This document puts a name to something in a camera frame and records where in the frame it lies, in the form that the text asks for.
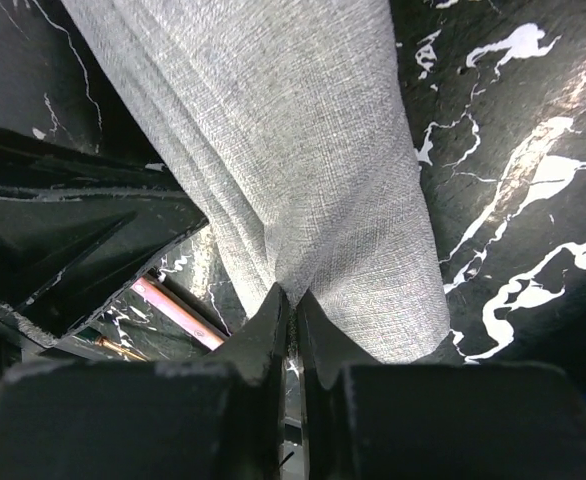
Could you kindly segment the black marbled table mat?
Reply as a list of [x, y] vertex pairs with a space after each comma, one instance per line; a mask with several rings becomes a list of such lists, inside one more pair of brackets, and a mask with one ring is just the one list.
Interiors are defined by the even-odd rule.
[[[402, 94], [452, 332], [442, 357], [554, 364], [586, 390], [586, 1], [396, 1]], [[0, 1], [0, 129], [168, 171], [59, 1]], [[224, 334], [246, 320], [204, 225], [148, 270]], [[203, 353], [129, 288], [48, 347]]]

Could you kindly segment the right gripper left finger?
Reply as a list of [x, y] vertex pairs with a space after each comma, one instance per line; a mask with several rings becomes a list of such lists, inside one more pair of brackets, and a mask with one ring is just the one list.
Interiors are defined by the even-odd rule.
[[277, 479], [286, 323], [257, 314], [190, 361], [48, 360], [0, 381], [0, 479]]

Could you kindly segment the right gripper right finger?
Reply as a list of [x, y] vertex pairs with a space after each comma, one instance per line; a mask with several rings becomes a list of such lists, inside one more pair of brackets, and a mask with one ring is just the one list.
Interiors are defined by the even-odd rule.
[[586, 479], [586, 406], [539, 363], [383, 364], [296, 309], [310, 479]]

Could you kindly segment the pink-handled table knife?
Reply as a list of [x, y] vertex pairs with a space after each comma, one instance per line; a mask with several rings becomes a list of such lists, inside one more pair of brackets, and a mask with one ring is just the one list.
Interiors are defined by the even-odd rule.
[[203, 319], [200, 319], [187, 307], [182, 306], [147, 278], [139, 278], [130, 289], [208, 350], [216, 350], [224, 343], [223, 336], [217, 333], [213, 327], [208, 326]]

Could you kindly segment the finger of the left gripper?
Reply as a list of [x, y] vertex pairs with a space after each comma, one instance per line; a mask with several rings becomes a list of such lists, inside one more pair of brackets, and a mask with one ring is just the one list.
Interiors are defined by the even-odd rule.
[[0, 331], [48, 347], [206, 224], [167, 171], [0, 129]]

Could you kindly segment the grey cloth napkin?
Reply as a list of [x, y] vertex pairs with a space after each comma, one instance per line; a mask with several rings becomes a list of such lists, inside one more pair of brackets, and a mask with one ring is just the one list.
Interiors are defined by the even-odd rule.
[[384, 362], [449, 310], [385, 1], [69, 1], [101, 68], [208, 218], [248, 316], [311, 293]]

